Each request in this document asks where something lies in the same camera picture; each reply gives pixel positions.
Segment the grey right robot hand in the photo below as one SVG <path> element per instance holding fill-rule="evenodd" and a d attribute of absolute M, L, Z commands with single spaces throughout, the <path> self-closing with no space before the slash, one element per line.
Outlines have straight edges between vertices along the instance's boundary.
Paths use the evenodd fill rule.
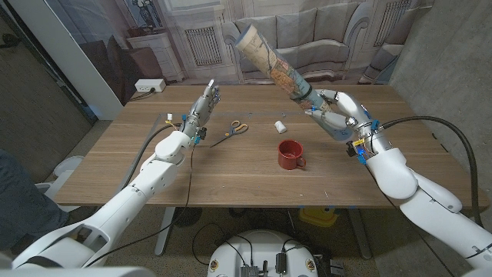
<path fill-rule="evenodd" d="M 375 118 L 352 95 L 329 89 L 312 89 L 306 100 L 305 113 L 336 141 L 363 139 L 364 147 L 372 155 L 393 148 L 382 132 L 372 129 Z"/>

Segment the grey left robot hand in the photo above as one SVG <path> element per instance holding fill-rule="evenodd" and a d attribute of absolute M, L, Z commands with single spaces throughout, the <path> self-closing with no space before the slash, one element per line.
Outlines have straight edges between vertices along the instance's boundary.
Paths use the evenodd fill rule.
<path fill-rule="evenodd" d="M 220 102 L 219 88 L 214 85 L 214 79 L 205 87 L 203 94 L 191 106 L 186 116 L 181 132 L 190 139 L 194 138 L 201 127 L 208 122 L 214 107 Z"/>

